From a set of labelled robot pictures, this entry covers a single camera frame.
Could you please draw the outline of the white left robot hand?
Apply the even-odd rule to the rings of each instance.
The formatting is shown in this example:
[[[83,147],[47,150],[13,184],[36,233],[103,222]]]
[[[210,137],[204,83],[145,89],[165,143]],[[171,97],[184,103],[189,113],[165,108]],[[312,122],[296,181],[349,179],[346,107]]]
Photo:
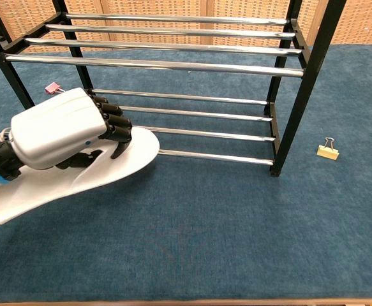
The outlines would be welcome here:
[[[35,170],[56,166],[87,168],[101,154],[83,150],[100,140],[116,142],[111,159],[132,140],[131,121],[118,105],[80,87],[58,94],[12,117],[10,144],[22,163]]]

